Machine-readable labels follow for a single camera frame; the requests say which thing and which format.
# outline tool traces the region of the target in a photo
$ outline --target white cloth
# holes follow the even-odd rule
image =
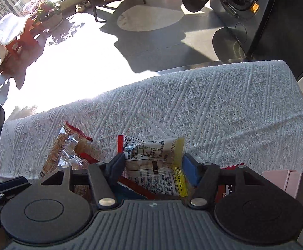
[[[105,162],[119,134],[185,136],[185,151],[199,162],[303,171],[303,95],[283,61],[165,74],[5,122],[0,181],[35,182],[64,120],[93,139],[93,156]]]
[[[29,15],[18,17],[13,13],[5,15],[0,20],[0,59],[4,60],[7,49],[6,45],[24,33],[24,28]]]

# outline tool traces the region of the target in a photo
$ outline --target tile floor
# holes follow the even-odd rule
[[[92,10],[68,14],[50,35],[36,38],[39,47],[8,62],[0,76],[6,119],[15,106],[47,111],[158,71],[243,55],[208,5],[192,14],[181,0],[122,0],[97,13],[102,22]]]

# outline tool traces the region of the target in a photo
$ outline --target orange tag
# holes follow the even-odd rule
[[[251,7],[251,11],[253,13],[256,13],[259,9],[259,5],[257,3],[254,3],[254,5]]]

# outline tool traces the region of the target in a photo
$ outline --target yellow package edge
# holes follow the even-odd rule
[[[187,191],[186,181],[185,181],[185,176],[184,176],[183,171],[178,166],[172,165],[171,168],[173,169],[174,174],[175,174],[176,183],[177,183],[177,187],[179,190],[179,196],[180,197],[188,196],[189,193]]]
[[[183,149],[184,149],[185,137],[180,136],[177,139],[176,145],[174,147],[174,166],[181,166]]]

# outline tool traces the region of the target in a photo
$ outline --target orange stool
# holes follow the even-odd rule
[[[24,33],[20,35],[19,39],[13,40],[11,43],[6,45],[5,47],[7,50],[13,55],[15,58],[19,58],[19,55],[17,53],[17,50],[19,49],[20,46],[23,46],[24,44],[34,47],[38,44],[38,41],[34,39],[34,37],[31,34],[31,29],[33,28],[34,21],[32,21],[30,18],[26,21],[25,28],[24,28]]]

